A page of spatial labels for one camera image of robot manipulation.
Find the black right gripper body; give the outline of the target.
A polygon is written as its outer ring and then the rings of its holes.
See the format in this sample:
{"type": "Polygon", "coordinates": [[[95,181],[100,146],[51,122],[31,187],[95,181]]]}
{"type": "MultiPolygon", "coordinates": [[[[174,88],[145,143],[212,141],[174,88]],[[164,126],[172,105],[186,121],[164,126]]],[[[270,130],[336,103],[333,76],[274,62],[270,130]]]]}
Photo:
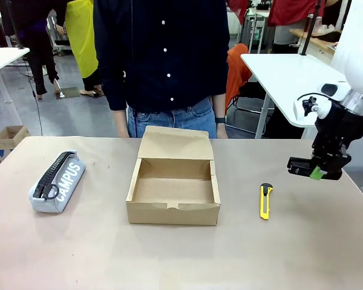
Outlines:
{"type": "Polygon", "coordinates": [[[342,168],[352,160],[347,153],[351,142],[363,137],[363,115],[350,112],[333,102],[327,116],[318,118],[315,125],[318,130],[312,144],[315,168],[310,177],[315,180],[338,180],[342,168]]]}

